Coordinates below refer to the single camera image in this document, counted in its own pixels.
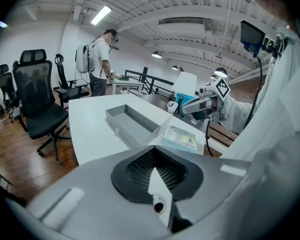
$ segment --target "white table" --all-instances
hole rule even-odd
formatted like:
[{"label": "white table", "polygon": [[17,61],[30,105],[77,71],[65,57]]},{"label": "white table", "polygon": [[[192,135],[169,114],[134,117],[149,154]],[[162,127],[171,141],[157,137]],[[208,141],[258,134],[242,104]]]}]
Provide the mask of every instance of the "white table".
[{"label": "white table", "polygon": [[123,87],[127,87],[128,88],[128,93],[129,93],[129,88],[135,88],[138,87],[139,88],[139,96],[142,95],[142,87],[143,87],[143,83],[142,82],[138,82],[134,79],[130,79],[128,81],[124,81],[124,80],[119,80],[119,79],[114,79],[113,83],[112,83],[112,95],[115,95],[115,89],[116,86],[123,86]]},{"label": "white table", "polygon": [[[69,101],[69,119],[74,151],[79,165],[94,159],[110,156],[130,149],[130,146],[108,125],[105,110],[141,100],[134,94],[106,95],[72,99]],[[197,153],[203,154],[204,133],[189,124],[172,117],[170,124],[195,134]],[[163,133],[149,145],[160,143]],[[215,141],[209,141],[214,148]]]}]

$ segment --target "gray plastic box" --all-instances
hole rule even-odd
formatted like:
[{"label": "gray plastic box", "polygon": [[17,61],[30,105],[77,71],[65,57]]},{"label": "gray plastic box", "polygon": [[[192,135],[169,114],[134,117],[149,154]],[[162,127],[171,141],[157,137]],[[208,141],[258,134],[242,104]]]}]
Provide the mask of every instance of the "gray plastic box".
[{"label": "gray plastic box", "polygon": [[128,105],[110,108],[105,113],[115,132],[133,147],[148,145],[159,133],[160,125]]}]

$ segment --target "black office chair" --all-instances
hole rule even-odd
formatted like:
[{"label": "black office chair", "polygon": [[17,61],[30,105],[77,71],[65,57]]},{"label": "black office chair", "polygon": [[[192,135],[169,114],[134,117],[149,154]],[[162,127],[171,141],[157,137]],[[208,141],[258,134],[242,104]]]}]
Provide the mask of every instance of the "black office chair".
[{"label": "black office chair", "polygon": [[65,74],[64,74],[64,67],[62,64],[63,61],[64,61],[64,57],[61,54],[56,54],[55,64],[58,67],[59,77],[61,80],[60,86],[62,89],[67,91],[67,93],[64,93],[56,90],[59,93],[62,107],[64,107],[64,103],[69,102],[69,100],[75,100],[77,98],[79,99],[81,97],[85,97],[90,94],[88,91],[83,89],[83,87],[88,86],[87,84],[80,84],[80,85],[76,84],[76,86],[72,88],[73,83],[75,83],[77,80],[66,81]]},{"label": "black office chair", "polygon": [[49,135],[50,138],[37,152],[43,156],[42,149],[53,141],[56,161],[61,165],[56,141],[71,138],[58,135],[64,128],[69,130],[67,125],[57,132],[55,130],[68,118],[69,113],[55,103],[51,88],[51,71],[52,63],[46,60],[45,50],[25,50],[22,52],[20,64],[13,68],[13,75],[20,91],[23,115],[26,117],[26,126],[22,125],[24,130],[34,140]]},{"label": "black office chair", "polygon": [[14,89],[13,75],[9,72],[9,66],[7,64],[0,65],[0,87],[3,93],[3,102],[7,109],[12,109],[9,114],[11,122],[13,122],[13,111],[19,106],[20,98]]}]

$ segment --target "white cloth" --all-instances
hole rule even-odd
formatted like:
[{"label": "white cloth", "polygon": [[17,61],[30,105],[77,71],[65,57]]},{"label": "white cloth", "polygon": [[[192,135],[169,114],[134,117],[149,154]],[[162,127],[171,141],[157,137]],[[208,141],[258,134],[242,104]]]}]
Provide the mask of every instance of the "white cloth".
[{"label": "white cloth", "polygon": [[99,79],[106,79],[104,70],[102,70],[102,61],[110,61],[109,50],[110,46],[107,42],[101,37],[92,44],[93,47],[93,61],[94,68],[93,75]]},{"label": "white cloth", "polygon": [[251,161],[260,149],[271,148],[280,139],[293,134],[293,122],[279,99],[280,91],[289,83],[300,65],[300,38],[293,31],[279,29],[281,38],[288,37],[287,46],[275,64],[270,61],[265,84],[258,96],[254,115],[243,130],[251,104],[228,97],[224,103],[226,120],[221,124],[240,133],[221,157]]}]

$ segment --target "brick wall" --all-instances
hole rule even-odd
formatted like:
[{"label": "brick wall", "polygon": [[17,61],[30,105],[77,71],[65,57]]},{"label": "brick wall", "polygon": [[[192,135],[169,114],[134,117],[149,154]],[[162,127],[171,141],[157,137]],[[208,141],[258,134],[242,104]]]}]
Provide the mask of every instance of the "brick wall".
[{"label": "brick wall", "polygon": [[[262,85],[264,85],[265,75],[262,77]],[[231,92],[230,96],[235,98],[236,101],[252,103],[255,96],[256,88],[259,84],[259,77],[249,79],[242,82],[230,84]]]}]

